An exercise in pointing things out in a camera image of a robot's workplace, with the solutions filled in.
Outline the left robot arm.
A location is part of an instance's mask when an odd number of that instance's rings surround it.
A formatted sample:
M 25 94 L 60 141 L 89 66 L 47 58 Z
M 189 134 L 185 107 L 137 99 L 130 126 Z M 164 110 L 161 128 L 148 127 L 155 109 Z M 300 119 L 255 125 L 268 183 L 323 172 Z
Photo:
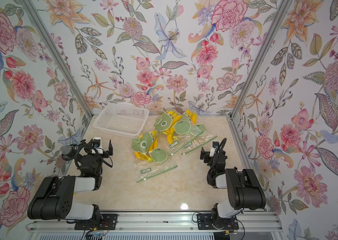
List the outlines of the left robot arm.
M 60 148 L 61 159 L 74 161 L 79 176 L 46 177 L 33 197 L 27 216 L 31 220 L 72 220 L 98 224 L 102 220 L 97 205 L 86 205 L 74 202 L 76 193 L 97 191 L 102 184 L 103 165 L 113 167 L 106 162 L 113 155 L 113 146 L 102 148 L 100 138 L 88 143 L 82 140 L 79 144 L 65 145 Z

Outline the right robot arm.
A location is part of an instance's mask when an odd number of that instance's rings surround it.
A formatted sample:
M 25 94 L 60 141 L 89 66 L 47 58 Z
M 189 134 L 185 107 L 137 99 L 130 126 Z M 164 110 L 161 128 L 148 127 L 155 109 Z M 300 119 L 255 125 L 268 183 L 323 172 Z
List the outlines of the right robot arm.
M 226 168 L 226 152 L 201 150 L 200 159 L 210 169 L 207 183 L 214 189 L 227 190 L 228 197 L 216 203 L 209 214 L 197 214 L 199 230 L 237 231 L 240 229 L 237 215 L 244 210 L 264 209 L 266 197 L 252 169 Z

